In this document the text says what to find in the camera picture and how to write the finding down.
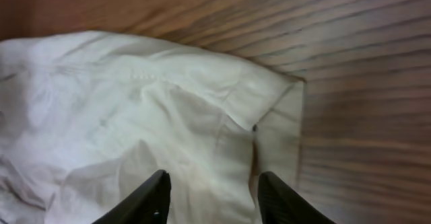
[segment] cloth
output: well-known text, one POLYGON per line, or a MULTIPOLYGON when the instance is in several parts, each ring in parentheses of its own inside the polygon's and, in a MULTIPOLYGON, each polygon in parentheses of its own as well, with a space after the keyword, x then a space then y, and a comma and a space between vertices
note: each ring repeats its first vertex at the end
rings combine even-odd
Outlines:
POLYGON ((0 186, 46 224, 91 223, 158 169, 171 176, 169 223, 252 223, 255 139, 261 167, 294 179, 298 80, 106 32, 2 42, 0 63, 0 186))

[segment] brown wood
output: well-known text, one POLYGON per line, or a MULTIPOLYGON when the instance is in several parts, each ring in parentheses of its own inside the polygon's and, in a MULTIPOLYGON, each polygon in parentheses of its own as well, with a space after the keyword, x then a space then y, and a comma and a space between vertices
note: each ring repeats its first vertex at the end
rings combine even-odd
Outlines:
POLYGON ((431 223, 431 0, 0 0, 0 38, 108 30, 308 80, 296 187, 338 223, 431 223))

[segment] white garment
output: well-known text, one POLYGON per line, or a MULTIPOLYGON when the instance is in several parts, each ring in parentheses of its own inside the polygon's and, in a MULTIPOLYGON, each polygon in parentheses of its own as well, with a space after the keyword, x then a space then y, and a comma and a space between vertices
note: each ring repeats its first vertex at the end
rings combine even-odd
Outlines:
POLYGON ((246 60, 82 32, 2 42, 0 63, 0 185, 46 224, 92 223, 159 169, 169 223, 252 223, 252 127, 265 115, 259 151, 276 161, 263 169, 294 178, 302 83, 246 60), (295 120, 270 110, 280 102, 295 120))

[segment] wooden surface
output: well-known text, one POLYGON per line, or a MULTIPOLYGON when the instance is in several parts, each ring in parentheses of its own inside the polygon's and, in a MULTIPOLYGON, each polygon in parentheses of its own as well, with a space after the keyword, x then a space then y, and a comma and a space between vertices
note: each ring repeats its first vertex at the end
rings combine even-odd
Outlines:
POLYGON ((431 0, 0 0, 0 38, 99 29, 308 80, 296 187, 338 223, 431 223, 431 0))

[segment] wood grain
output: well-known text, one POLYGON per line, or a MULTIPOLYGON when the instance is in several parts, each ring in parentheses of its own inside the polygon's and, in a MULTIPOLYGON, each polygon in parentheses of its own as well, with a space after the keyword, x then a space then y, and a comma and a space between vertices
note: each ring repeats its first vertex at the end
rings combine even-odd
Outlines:
POLYGON ((108 30, 308 81, 297 190, 338 223, 431 223, 431 0, 0 0, 0 39, 108 30))

